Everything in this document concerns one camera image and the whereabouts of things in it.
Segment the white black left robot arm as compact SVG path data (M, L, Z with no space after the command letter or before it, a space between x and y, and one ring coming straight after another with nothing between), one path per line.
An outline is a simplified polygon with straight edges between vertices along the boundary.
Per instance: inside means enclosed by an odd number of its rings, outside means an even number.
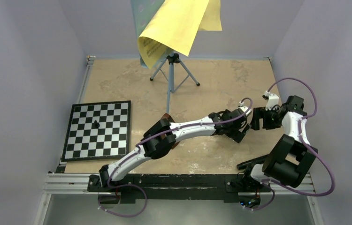
M148 160L166 156L177 143L202 136L226 135L241 142L242 132L252 113L248 106L239 106L233 111L213 112L202 119L176 123L161 119L148 129L135 149L118 161L104 165L99 170L99 186L106 192L116 188L130 171Z

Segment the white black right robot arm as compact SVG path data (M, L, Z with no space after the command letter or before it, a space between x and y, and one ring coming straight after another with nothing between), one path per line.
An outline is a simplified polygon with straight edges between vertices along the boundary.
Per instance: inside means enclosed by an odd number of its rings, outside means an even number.
M304 116L304 100L298 96L289 96L287 101L278 104L276 94L265 92L262 96L266 100L264 107L254 108L251 126L253 130L262 128L271 130L283 128L283 135L271 152L258 163L252 165L250 173L241 177L240 184L247 191L253 190L259 182L272 179L285 186L298 187L311 165L315 156L308 150L308 142Z

